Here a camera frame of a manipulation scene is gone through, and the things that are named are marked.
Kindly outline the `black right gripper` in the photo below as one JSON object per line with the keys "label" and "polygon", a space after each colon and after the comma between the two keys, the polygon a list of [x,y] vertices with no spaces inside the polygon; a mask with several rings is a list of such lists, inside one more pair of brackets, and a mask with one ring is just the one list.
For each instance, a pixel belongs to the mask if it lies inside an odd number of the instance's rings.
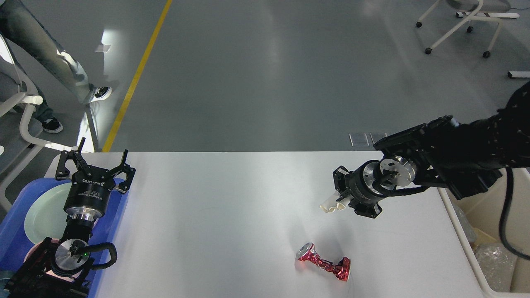
{"label": "black right gripper", "polygon": [[378,202],[386,198],[372,187],[378,163],[379,161],[367,161],[353,172],[344,166],[335,169],[333,171],[335,190],[343,193],[349,189],[351,192],[351,195],[339,196],[335,201],[349,206],[356,215],[377,218],[382,213],[382,207]]}

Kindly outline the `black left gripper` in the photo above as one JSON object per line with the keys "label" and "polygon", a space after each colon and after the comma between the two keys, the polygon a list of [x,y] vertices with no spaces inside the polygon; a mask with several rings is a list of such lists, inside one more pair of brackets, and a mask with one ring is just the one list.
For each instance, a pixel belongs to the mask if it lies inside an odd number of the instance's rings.
{"label": "black left gripper", "polygon": [[[91,214],[98,219],[105,215],[112,190],[126,194],[136,173],[136,169],[127,164],[128,150],[122,154],[120,164],[110,170],[106,168],[92,168],[82,157],[82,149],[86,138],[81,138],[78,146],[70,151],[62,151],[59,155],[55,180],[72,180],[72,184],[64,205],[64,211],[71,216],[76,214]],[[66,162],[72,161],[77,172],[70,174]],[[125,174],[123,182],[116,185],[114,178]]]}

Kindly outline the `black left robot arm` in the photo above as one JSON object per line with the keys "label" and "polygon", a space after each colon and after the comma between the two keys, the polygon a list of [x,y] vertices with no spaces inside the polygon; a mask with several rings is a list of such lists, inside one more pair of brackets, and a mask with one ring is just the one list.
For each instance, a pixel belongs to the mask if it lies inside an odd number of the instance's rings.
{"label": "black left robot arm", "polygon": [[63,151],[55,171],[57,181],[69,181],[62,236],[43,239],[7,281],[9,298],[86,298],[87,276],[117,262],[111,242],[91,244],[96,221],[104,217],[112,191],[126,194],[136,173],[123,151],[120,163],[111,169],[87,164],[82,157],[85,138],[76,149]]}

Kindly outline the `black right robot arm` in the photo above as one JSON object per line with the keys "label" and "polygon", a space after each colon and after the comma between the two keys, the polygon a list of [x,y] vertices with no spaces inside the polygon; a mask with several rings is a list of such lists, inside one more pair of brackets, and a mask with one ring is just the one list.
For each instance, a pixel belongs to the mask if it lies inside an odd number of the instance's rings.
{"label": "black right robot arm", "polygon": [[506,195],[499,220],[499,239],[515,256],[528,260],[506,236],[514,191],[515,168],[529,167],[529,83],[519,87],[495,115],[470,124],[439,117],[374,144],[381,160],[369,160],[349,171],[333,171],[338,204],[357,215],[376,218],[379,202],[414,195],[430,187],[445,188],[456,199],[486,192],[506,170]]}

